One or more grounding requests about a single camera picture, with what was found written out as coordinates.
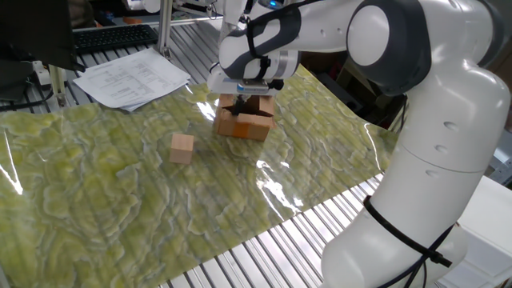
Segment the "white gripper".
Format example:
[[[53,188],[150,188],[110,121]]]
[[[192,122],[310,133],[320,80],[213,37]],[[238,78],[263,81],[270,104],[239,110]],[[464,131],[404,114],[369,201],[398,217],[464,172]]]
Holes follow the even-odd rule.
[[[217,62],[210,68],[210,75],[207,79],[207,86],[210,91],[216,94],[237,95],[234,104],[234,116],[238,116],[246,103],[245,95],[266,95],[275,96],[284,87],[282,79],[274,79],[270,82],[261,80],[238,80],[229,78]]]

